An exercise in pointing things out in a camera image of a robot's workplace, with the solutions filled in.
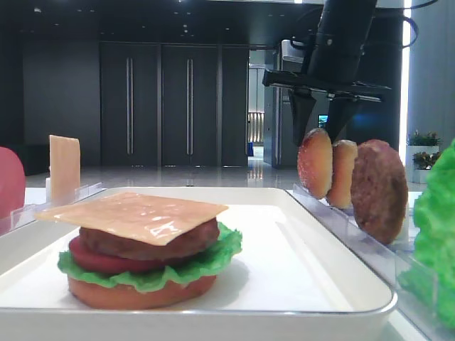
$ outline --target table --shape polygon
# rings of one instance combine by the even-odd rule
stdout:
[[[414,207],[414,201],[421,192],[409,192],[409,207]],[[26,205],[39,205],[46,202],[45,188],[26,188]],[[380,340],[387,341],[427,341],[415,326],[409,322],[399,311],[395,311],[389,318]]]

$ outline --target potted plant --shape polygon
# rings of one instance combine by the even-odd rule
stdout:
[[[414,176],[414,155],[416,153],[427,153],[429,155],[433,155],[439,152],[440,143],[441,139],[435,132],[421,134],[416,130],[413,134],[408,136],[405,166],[408,181],[411,181]]]
[[[440,155],[440,152],[430,155],[424,151],[414,154],[414,170],[412,174],[412,182],[427,183],[428,172],[433,168]]]

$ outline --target white plate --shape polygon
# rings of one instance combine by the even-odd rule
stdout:
[[[6,340],[64,332],[65,340],[123,341],[122,328],[138,340],[151,332],[160,340],[374,340],[395,307],[395,292],[283,190],[117,188],[88,200],[121,190],[229,205],[218,219],[243,233],[243,252],[195,300],[147,312],[91,310],[68,293],[55,265],[77,229],[34,222],[0,238],[10,254],[0,263]],[[28,327],[18,328],[24,319]]]

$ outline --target floor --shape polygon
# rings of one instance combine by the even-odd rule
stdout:
[[[254,147],[248,167],[103,167],[83,168],[82,185],[102,183],[104,188],[153,186],[260,187],[290,190],[299,183],[296,169],[274,169],[263,162],[263,147]],[[27,177],[27,187],[44,188],[48,173]],[[421,192],[426,185],[408,183],[409,191]]]

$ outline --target burger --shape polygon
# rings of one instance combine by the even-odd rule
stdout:
[[[242,249],[242,235],[217,221],[224,205],[118,193],[54,207],[36,218],[81,226],[58,268],[92,308],[142,310],[206,293]]]

